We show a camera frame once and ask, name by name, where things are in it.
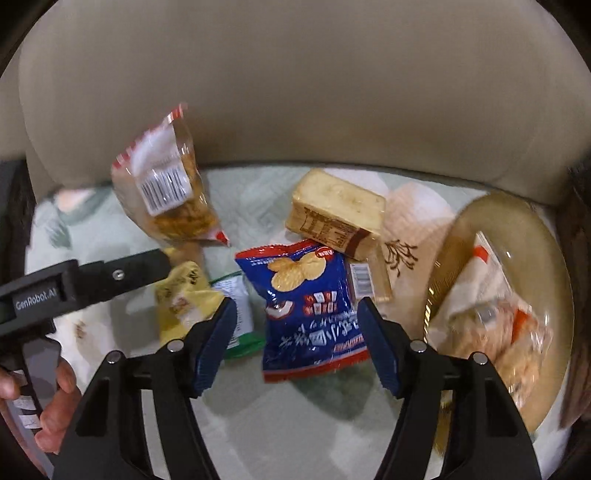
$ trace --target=barcode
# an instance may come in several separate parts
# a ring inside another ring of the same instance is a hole
[[[164,170],[154,170],[138,187],[151,216],[181,206],[193,196],[191,182],[180,161]]]
[[[375,297],[369,265],[367,263],[351,263],[350,267],[355,299],[360,300],[363,297]]]

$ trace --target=metal screw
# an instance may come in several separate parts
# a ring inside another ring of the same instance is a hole
[[[171,340],[166,348],[169,352],[180,352],[184,348],[184,342],[182,340]]]
[[[125,278],[125,272],[123,270],[115,270],[113,272],[113,278],[117,281],[123,280]]]
[[[488,362],[488,357],[481,352],[476,352],[473,356],[472,359],[478,364],[478,365],[484,365],[485,363]]]
[[[423,353],[427,350],[427,344],[422,340],[413,340],[410,342],[410,349],[413,352]]]
[[[107,361],[112,365],[121,360],[121,352],[113,350],[107,354]]]

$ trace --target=beige chair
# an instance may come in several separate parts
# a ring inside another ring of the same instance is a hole
[[[60,0],[0,80],[38,196],[109,178],[179,101],[201,164],[423,171],[546,203],[591,147],[591,74],[531,0]]]

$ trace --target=potato chip bag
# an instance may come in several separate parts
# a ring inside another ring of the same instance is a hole
[[[236,255],[267,302],[266,382],[309,377],[369,358],[353,309],[345,258],[312,240]]]

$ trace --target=human hand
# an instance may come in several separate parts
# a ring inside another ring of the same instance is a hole
[[[56,379],[59,388],[51,403],[41,413],[42,430],[35,435],[35,442],[38,447],[44,452],[52,453],[59,453],[61,442],[82,397],[80,390],[76,386],[76,375],[70,364],[63,358],[60,359],[57,366]],[[20,394],[20,389],[14,379],[9,373],[0,368],[0,399],[16,400]],[[28,449],[23,445],[24,442],[18,433],[18,429],[15,429],[16,426],[5,414],[7,412],[5,406],[1,404],[2,400],[0,400],[0,412],[7,425],[11,428],[12,434],[29,454]]]

